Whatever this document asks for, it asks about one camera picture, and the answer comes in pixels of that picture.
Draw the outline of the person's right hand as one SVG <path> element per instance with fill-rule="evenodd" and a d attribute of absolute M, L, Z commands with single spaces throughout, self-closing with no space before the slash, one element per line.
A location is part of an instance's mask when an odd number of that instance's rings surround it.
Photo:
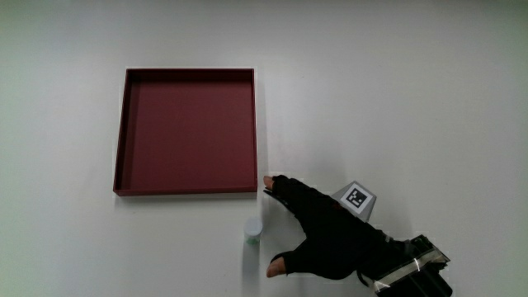
<path fill-rule="evenodd" d="M 384 234 L 330 196 L 283 175 L 265 176 L 263 181 L 294 214 L 306 235 L 296 249 L 271 259 L 267 277 L 311 273 L 341 280 L 359 271 L 377 278 L 397 266 L 400 254 L 389 246 Z"/>

